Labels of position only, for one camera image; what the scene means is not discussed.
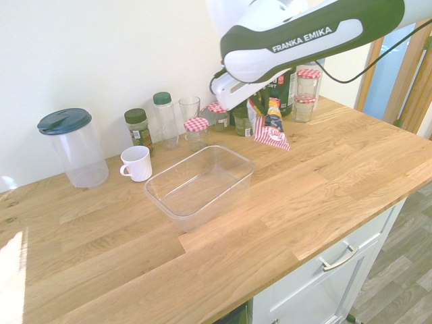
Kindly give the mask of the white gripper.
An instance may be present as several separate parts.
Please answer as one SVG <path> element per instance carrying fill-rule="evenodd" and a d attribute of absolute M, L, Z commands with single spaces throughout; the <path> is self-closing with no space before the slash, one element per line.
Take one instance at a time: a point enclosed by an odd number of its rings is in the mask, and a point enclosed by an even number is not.
<path fill-rule="evenodd" d="M 251 95 L 249 101 L 254 104 L 262 103 L 261 92 L 257 91 L 258 84 L 240 82 L 225 70 L 213 76 L 210 81 L 210 89 L 225 110 L 232 110 Z"/>

